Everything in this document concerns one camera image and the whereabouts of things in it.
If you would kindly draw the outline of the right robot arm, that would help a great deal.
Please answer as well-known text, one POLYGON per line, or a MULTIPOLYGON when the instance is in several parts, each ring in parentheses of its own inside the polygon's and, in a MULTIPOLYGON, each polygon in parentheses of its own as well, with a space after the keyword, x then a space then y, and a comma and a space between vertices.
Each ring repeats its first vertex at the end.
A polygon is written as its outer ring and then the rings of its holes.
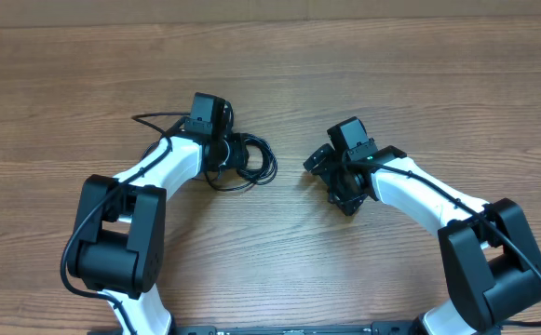
POLYGON ((380 149, 351 117, 304 162, 346 216, 368 198, 437 237, 448 301, 414 320, 375 321, 371 334, 499 334, 541 328, 541 250, 522 208, 473 197, 426 173, 403 151, 380 149))

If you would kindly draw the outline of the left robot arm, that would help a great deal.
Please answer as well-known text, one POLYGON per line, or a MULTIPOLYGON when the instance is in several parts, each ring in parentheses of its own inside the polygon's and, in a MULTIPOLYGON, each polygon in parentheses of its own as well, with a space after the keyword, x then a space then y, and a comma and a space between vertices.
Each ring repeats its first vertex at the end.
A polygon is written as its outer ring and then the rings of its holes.
POLYGON ((228 100, 196 93, 189 113, 159 131, 136 166, 83 184, 74 229, 61 254, 62 284, 107 302, 119 334, 170 334, 174 321, 156 287, 164 256, 166 204, 187 181, 244 165, 228 100))

